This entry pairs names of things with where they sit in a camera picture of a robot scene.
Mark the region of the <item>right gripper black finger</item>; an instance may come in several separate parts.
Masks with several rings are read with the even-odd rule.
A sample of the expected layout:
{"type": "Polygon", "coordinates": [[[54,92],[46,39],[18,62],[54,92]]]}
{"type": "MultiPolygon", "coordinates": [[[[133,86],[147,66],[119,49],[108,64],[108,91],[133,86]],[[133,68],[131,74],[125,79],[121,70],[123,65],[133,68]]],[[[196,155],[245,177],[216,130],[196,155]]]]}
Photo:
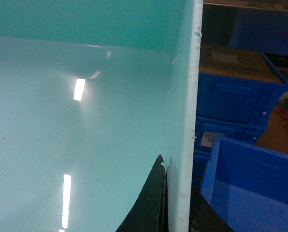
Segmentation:
{"type": "Polygon", "coordinates": [[[163,157],[158,155],[154,165],[118,232],[161,232],[164,225],[166,173],[163,157]]]}

